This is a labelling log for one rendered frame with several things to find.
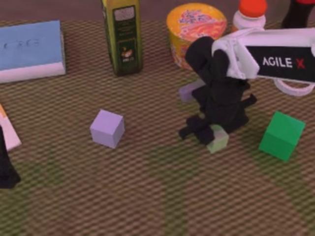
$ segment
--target green cube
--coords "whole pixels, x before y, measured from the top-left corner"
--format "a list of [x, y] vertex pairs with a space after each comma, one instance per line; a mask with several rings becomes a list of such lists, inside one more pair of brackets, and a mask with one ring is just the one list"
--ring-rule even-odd
[[210, 128], [214, 132], [215, 139], [207, 145], [207, 149], [210, 151], [210, 153], [215, 153], [227, 146], [229, 135], [219, 125], [210, 125]]
[[305, 123], [275, 112], [259, 145], [259, 150], [287, 161], [297, 146]]

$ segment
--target purple block behind gripper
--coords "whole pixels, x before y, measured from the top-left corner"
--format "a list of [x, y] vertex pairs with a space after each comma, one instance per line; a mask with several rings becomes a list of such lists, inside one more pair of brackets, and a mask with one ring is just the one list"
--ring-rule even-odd
[[90, 131], [94, 142], [115, 148], [125, 132], [124, 117], [100, 110]]
[[194, 91], [195, 89], [200, 88], [200, 87], [202, 87], [204, 85], [205, 85], [205, 83], [202, 80], [198, 79], [195, 82], [192, 82], [190, 84], [187, 84], [187, 85], [181, 87], [179, 89], [179, 96], [181, 98], [181, 101], [182, 102], [191, 102], [191, 101], [193, 101], [193, 97], [192, 97], [192, 94], [191, 94], [192, 91]]

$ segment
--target yellow container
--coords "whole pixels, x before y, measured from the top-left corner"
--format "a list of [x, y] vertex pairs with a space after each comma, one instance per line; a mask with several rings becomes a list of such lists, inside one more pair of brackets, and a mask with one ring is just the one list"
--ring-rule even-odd
[[188, 3], [174, 8], [168, 14], [166, 23], [175, 63], [190, 70], [185, 61], [190, 44], [203, 36], [210, 36], [214, 40], [220, 38], [227, 24], [221, 11], [203, 3]]

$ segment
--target olive oil bottle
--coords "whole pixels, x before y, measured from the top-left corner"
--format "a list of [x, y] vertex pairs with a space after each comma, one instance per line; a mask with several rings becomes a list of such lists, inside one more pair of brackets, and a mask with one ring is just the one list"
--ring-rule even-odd
[[143, 67], [139, 0], [102, 0], [109, 57], [117, 76]]

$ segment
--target white ring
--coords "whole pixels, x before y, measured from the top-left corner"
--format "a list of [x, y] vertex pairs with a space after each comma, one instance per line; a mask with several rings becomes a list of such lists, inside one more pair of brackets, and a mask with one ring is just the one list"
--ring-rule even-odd
[[285, 82], [279, 79], [274, 80], [276, 87], [283, 93], [286, 93], [291, 96], [301, 97], [310, 94], [315, 85], [308, 85], [304, 88], [293, 88], [287, 85]]

